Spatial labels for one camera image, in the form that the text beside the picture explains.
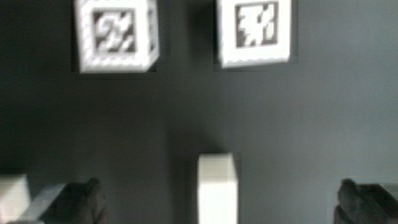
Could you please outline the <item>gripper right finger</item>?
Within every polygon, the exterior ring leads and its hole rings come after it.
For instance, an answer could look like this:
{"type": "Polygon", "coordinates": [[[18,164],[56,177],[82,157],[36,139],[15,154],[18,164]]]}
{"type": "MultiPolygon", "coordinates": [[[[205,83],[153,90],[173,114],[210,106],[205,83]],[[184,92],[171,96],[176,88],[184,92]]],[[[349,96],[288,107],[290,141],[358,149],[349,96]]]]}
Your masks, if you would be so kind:
{"type": "Polygon", "coordinates": [[[398,224],[398,183],[342,181],[333,224],[398,224]]]}

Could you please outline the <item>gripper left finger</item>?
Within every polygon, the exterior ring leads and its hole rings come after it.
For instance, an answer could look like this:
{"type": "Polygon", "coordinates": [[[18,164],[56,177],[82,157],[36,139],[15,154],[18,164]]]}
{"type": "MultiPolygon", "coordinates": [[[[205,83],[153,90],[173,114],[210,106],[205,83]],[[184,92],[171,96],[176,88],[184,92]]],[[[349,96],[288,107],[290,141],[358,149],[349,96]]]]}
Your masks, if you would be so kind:
{"type": "Polygon", "coordinates": [[[48,185],[15,224],[109,224],[100,180],[48,185]]]}

